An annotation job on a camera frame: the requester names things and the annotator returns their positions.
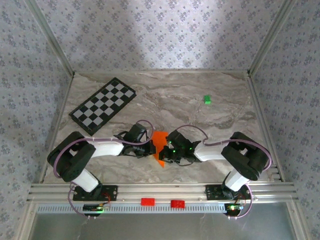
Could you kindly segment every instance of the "wallpaper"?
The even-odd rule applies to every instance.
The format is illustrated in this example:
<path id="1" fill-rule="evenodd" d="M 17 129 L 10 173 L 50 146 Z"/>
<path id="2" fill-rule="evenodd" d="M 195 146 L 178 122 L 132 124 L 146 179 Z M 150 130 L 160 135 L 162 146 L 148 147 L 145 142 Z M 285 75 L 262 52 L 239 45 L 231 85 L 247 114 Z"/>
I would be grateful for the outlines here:
<path id="1" fill-rule="evenodd" d="M 246 70 L 282 0 L 36 0 L 76 72 Z"/>
<path id="2" fill-rule="evenodd" d="M 69 81 L 23 1 L 0 1 L 0 240 L 12 239 Z"/>
<path id="3" fill-rule="evenodd" d="M 320 239 L 320 2 L 298 0 L 254 76 L 287 181 Z"/>

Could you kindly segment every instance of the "checkered board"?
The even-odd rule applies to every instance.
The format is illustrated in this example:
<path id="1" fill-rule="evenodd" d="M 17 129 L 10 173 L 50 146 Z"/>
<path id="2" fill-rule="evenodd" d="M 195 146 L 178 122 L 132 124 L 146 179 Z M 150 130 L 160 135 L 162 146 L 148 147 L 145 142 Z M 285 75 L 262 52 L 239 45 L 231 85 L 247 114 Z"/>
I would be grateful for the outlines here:
<path id="1" fill-rule="evenodd" d="M 92 136 L 135 96 L 135 90 L 113 78 L 69 115 Z"/>

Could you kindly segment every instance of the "marble table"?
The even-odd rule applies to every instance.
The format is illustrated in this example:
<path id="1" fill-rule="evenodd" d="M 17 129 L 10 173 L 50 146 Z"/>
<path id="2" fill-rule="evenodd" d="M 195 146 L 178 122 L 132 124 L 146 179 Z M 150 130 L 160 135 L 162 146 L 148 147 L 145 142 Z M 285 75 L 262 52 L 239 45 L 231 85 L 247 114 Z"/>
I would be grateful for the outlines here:
<path id="1" fill-rule="evenodd" d="M 137 96 L 104 125 L 94 137 L 111 137 L 128 131 L 140 119 L 153 123 L 156 130 L 171 132 L 184 124 L 193 124 L 209 135 L 209 141 L 228 139 L 240 131 L 263 144 L 247 82 L 237 75 L 221 72 L 124 72 L 117 74 L 76 74 L 67 97 L 54 146 L 71 132 L 86 132 L 69 113 L 113 77 L 134 90 Z M 204 104 L 204 95 L 211 104 Z M 202 140 L 196 129 L 181 129 L 191 141 Z M 103 183 L 222 182 L 232 166 L 225 160 L 194 163 L 181 167 L 165 164 L 162 168 L 153 156 L 103 156 L 89 161 L 86 169 Z M 263 173 L 262 181 L 272 181 Z M 48 167 L 44 182 L 58 183 L 53 168 Z"/>

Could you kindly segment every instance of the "orange object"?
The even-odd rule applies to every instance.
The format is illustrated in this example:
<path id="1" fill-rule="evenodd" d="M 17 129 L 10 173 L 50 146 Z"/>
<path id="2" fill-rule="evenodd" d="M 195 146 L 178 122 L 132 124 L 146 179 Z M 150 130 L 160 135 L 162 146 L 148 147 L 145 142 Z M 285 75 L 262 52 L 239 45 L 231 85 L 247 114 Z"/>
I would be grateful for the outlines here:
<path id="1" fill-rule="evenodd" d="M 164 149 L 164 146 L 167 145 L 166 137 L 168 135 L 169 134 L 166 131 L 155 131 L 152 137 L 153 145 L 155 145 L 155 154 L 153 154 L 153 156 L 163 168 L 165 167 L 165 162 L 159 160 L 159 153 Z"/>

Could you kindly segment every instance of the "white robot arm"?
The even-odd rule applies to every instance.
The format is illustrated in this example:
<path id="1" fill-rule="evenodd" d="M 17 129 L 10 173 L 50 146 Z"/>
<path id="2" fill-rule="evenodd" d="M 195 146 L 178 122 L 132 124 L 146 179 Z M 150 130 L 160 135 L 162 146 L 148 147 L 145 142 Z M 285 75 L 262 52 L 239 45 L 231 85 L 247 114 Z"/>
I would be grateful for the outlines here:
<path id="1" fill-rule="evenodd" d="M 85 169 L 88 161 L 108 155 L 125 156 L 134 153 L 140 158 L 156 153 L 152 140 L 141 143 L 144 135 L 147 135 L 147 130 L 139 123 L 133 125 L 130 131 L 122 132 L 106 141 L 84 138 L 79 132 L 73 132 L 49 154 L 47 161 L 53 167 L 56 166 L 56 172 L 65 182 L 73 182 L 87 193 L 91 193 L 101 183 Z M 66 146 L 80 139 L 83 141 L 71 145 L 57 159 Z M 243 143 L 242 141 L 254 143 L 243 133 L 235 132 L 231 139 L 222 152 L 219 152 L 216 147 L 206 146 L 202 141 L 190 142 L 175 130 L 168 135 L 168 145 L 159 153 L 159 159 L 177 164 L 180 164 L 181 159 L 186 159 L 190 164 L 225 159 L 234 169 L 225 177 L 221 189 L 226 197 L 234 199 L 244 184 L 259 179 L 268 162 L 268 156 L 260 148 Z"/>

